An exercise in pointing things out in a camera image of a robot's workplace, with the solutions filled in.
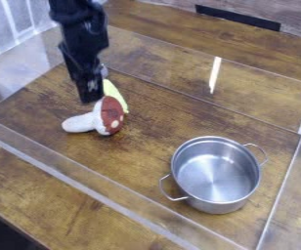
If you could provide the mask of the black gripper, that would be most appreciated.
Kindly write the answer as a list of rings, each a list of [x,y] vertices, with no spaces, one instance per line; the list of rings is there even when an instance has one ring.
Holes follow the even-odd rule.
[[[59,21],[63,40],[58,46],[84,104],[103,97],[99,53],[108,47],[107,19]]]

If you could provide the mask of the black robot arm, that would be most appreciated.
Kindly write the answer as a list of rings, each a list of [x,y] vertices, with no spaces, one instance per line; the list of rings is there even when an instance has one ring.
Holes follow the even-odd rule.
[[[51,19],[59,23],[59,50],[83,104],[103,97],[107,68],[98,58],[108,47],[107,15],[96,0],[48,0]]]

